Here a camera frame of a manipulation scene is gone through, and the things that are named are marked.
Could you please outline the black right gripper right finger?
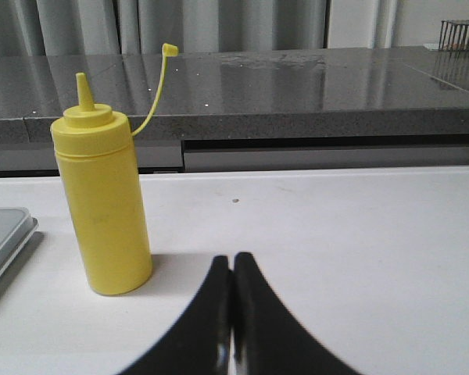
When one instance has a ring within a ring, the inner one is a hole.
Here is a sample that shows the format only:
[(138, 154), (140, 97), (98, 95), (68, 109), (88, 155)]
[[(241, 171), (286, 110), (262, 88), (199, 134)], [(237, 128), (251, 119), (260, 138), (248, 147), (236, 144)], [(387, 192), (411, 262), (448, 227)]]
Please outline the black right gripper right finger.
[(356, 374), (288, 311), (249, 252), (234, 258), (237, 374)]

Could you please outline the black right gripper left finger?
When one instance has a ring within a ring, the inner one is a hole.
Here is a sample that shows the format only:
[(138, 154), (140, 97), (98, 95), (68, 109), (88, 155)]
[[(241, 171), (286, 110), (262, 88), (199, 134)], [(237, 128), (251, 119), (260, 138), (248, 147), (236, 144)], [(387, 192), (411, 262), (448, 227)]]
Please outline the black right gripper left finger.
[(204, 281), (173, 326), (122, 374), (227, 374), (232, 274), (213, 258)]

